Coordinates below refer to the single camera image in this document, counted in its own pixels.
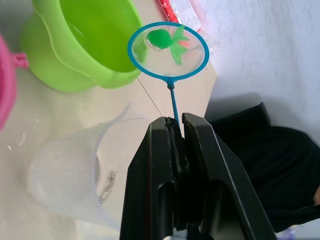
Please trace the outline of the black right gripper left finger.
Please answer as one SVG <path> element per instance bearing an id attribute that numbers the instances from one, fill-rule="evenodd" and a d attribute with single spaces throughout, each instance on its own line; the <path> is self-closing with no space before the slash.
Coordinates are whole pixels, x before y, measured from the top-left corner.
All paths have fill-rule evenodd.
<path id="1" fill-rule="evenodd" d="M 127 170 L 119 238 L 163 240 L 186 230 L 189 173 L 178 122 L 171 117 L 154 120 Z"/>

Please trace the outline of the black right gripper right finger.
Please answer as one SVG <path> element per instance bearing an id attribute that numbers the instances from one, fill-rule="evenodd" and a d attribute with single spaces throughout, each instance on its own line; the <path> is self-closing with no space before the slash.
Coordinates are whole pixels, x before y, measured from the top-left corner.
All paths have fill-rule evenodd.
<path id="1" fill-rule="evenodd" d="M 183 113 L 187 143 L 195 151 L 204 190 L 201 240 L 275 240 L 276 235 L 239 158 L 204 118 Z"/>

